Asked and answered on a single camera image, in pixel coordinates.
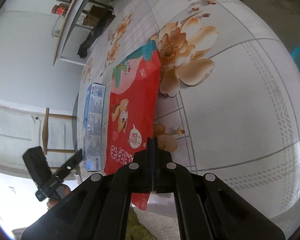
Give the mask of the person's left hand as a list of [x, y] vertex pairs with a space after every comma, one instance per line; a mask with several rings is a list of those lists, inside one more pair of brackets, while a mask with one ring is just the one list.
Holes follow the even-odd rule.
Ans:
[[56, 204], [59, 203], [60, 200], [62, 200], [64, 197], [66, 197], [68, 194], [71, 193], [70, 187], [68, 185], [62, 184], [59, 186], [56, 190], [56, 195], [52, 198], [49, 198], [47, 201], [47, 207], [50, 210], [53, 208]]

